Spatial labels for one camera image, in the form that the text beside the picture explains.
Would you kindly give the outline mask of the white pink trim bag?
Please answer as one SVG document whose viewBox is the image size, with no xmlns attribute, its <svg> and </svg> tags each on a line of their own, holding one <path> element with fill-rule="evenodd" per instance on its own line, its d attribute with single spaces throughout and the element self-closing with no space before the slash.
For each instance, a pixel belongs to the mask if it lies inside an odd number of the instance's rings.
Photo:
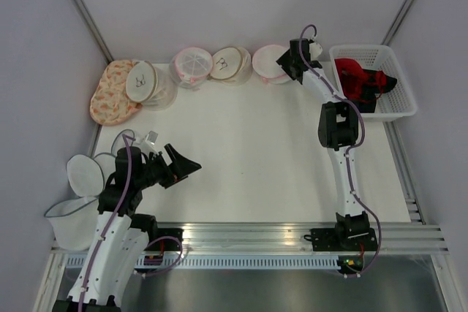
<svg viewBox="0 0 468 312">
<path fill-rule="evenodd" d="M 283 45 L 266 45 L 254 53 L 252 67 L 264 83 L 279 85 L 290 82 L 289 76 L 276 62 L 286 52 L 287 47 Z"/>
</svg>

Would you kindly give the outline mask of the red bra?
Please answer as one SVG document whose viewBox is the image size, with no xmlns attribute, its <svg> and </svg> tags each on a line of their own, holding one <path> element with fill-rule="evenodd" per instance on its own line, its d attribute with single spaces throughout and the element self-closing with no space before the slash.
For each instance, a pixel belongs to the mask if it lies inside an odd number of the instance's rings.
<svg viewBox="0 0 468 312">
<path fill-rule="evenodd" d="M 351 58 L 335 59 L 334 64 L 336 65 L 343 93 L 351 100 L 351 98 L 353 98 L 353 88 L 355 87 L 356 79 L 363 74 L 364 69 L 357 61 Z"/>
</svg>

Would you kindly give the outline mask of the white mesh bag blue zipper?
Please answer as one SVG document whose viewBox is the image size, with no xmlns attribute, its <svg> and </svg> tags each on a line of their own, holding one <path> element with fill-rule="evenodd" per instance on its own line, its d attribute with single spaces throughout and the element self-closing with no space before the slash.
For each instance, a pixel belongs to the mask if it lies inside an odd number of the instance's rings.
<svg viewBox="0 0 468 312">
<path fill-rule="evenodd" d="M 97 225 L 98 196 L 115 170 L 117 151 L 124 147 L 124 135 L 130 137 L 130 145 L 142 142 L 133 130 L 124 129 L 117 134 L 109 151 L 92 157 L 76 154 L 67 162 L 67 178 L 74 197 L 57 202 L 44 214 L 59 248 L 83 251 L 91 245 Z"/>
</svg>

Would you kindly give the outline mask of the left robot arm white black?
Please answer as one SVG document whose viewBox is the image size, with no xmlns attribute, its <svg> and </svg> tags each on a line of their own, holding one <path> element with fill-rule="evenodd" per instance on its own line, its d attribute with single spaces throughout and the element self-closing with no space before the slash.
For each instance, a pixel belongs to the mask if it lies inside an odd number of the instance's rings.
<svg viewBox="0 0 468 312">
<path fill-rule="evenodd" d="M 118 150 L 115 170 L 98 199 L 97 225 L 81 271 L 65 300 L 55 301 L 53 311 L 120 311 L 121 301 L 135 265 L 144 251 L 175 243 L 184 251 L 180 235 L 160 231 L 153 215 L 137 212 L 143 191 L 155 185 L 164 189 L 201 170 L 172 145 L 162 153 L 144 154 L 126 145 Z"/>
</svg>

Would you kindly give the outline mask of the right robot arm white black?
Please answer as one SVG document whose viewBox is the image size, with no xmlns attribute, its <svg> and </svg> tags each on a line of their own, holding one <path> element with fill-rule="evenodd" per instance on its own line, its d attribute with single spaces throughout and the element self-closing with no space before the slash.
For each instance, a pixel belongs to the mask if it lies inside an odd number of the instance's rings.
<svg viewBox="0 0 468 312">
<path fill-rule="evenodd" d="M 292 80 L 316 94 L 321 101 L 318 138 L 330 157 L 336 181 L 338 210 L 331 236 L 312 235 L 323 248 L 354 251 L 369 236 L 369 217 L 361 204 L 355 171 L 354 147 L 359 136 L 359 118 L 352 105 L 339 94 L 326 77 L 322 65 L 311 60 L 306 39 L 291 39 L 290 48 L 277 64 Z"/>
</svg>

